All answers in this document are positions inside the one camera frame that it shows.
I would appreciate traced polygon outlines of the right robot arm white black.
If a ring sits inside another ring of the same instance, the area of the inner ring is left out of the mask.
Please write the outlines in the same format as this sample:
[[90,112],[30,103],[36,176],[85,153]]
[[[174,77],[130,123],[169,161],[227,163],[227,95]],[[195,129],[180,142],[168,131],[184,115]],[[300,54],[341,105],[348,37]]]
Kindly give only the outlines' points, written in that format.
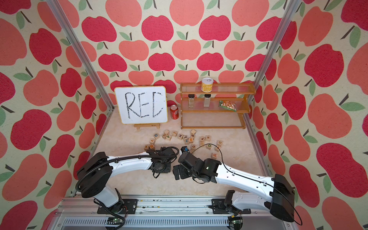
[[274,177],[246,173],[214,159],[201,160],[189,151],[184,151],[173,167],[176,180],[192,178],[203,183],[225,184],[253,193],[261,199],[261,206],[274,217],[294,222],[295,192],[287,179],[276,174]]

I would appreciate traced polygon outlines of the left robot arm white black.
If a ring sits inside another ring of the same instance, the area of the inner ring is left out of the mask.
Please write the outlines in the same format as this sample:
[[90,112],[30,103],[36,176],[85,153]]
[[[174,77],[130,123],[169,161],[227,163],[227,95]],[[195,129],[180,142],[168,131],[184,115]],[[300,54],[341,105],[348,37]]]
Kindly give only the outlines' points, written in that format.
[[105,152],[93,156],[77,172],[76,191],[83,198],[94,198],[94,203],[107,213],[116,216],[126,208],[121,194],[111,189],[107,182],[111,177],[132,171],[150,170],[153,178],[171,171],[171,164],[177,159],[179,149],[162,147],[159,150],[149,149],[136,155],[113,157]]

